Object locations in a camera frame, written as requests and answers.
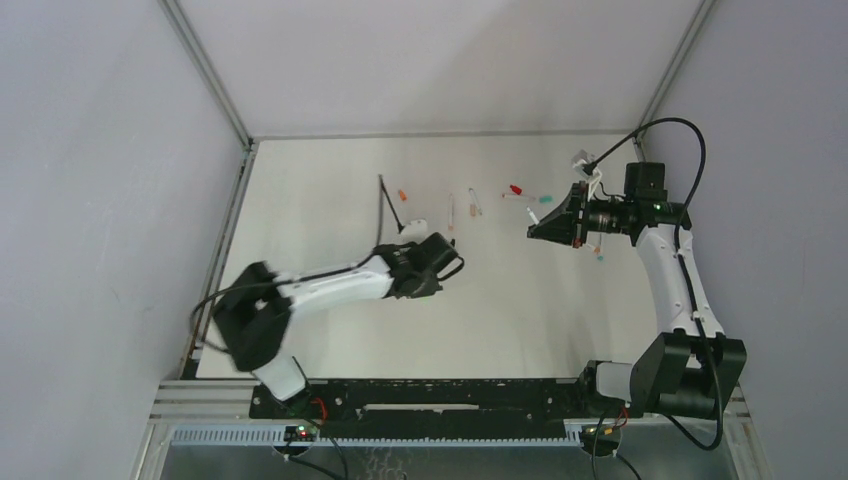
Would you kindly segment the white pen green end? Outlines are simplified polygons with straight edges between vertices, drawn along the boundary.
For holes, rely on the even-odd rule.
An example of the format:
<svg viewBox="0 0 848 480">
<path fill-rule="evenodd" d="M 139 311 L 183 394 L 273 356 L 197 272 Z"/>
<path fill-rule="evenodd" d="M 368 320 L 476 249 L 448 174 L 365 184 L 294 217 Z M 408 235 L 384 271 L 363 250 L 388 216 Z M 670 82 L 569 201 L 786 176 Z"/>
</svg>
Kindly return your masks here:
<svg viewBox="0 0 848 480">
<path fill-rule="evenodd" d="M 526 211 L 527 211 L 533 225 L 539 225 L 540 221 L 539 221 L 538 217 L 536 216 L 536 214 L 534 213 L 534 211 L 531 209 L 531 207 L 529 207 L 529 206 L 526 207 Z"/>
</svg>

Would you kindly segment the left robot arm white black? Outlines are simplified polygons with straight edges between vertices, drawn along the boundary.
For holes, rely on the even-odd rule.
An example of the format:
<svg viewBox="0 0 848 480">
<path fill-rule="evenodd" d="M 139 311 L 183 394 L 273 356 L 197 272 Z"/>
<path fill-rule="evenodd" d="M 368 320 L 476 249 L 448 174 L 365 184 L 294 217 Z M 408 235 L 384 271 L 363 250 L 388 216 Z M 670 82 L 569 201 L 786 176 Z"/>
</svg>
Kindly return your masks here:
<svg viewBox="0 0 848 480">
<path fill-rule="evenodd" d="M 209 308 L 222 342 L 206 341 L 205 347 L 227 355 L 237 371 L 286 402 L 309 387 L 299 363 L 283 348 L 296 321 L 353 302 L 430 297 L 464 267 L 455 245 L 440 233 L 377 244 L 356 263 L 306 275 L 285 277 L 264 261 L 254 262 L 229 287 L 199 300 L 188 322 L 196 326 Z"/>
</svg>

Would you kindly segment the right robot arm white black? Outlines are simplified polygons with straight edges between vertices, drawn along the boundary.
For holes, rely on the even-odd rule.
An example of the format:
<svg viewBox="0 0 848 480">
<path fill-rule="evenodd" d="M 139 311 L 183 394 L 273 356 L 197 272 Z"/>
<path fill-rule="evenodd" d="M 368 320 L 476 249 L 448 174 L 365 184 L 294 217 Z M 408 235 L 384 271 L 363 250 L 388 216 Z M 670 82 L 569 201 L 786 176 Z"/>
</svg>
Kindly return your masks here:
<svg viewBox="0 0 848 480">
<path fill-rule="evenodd" d="M 669 201 L 664 178 L 661 163 L 628 164 L 621 200 L 594 199 L 587 182 L 576 182 L 527 236 L 574 249 L 591 233 L 627 236 L 647 273 L 659 333 L 632 364 L 588 365 L 590 391 L 628 403 L 635 414 L 715 420 L 747 351 L 712 312 L 693 258 L 691 221 L 683 204 Z"/>
</svg>

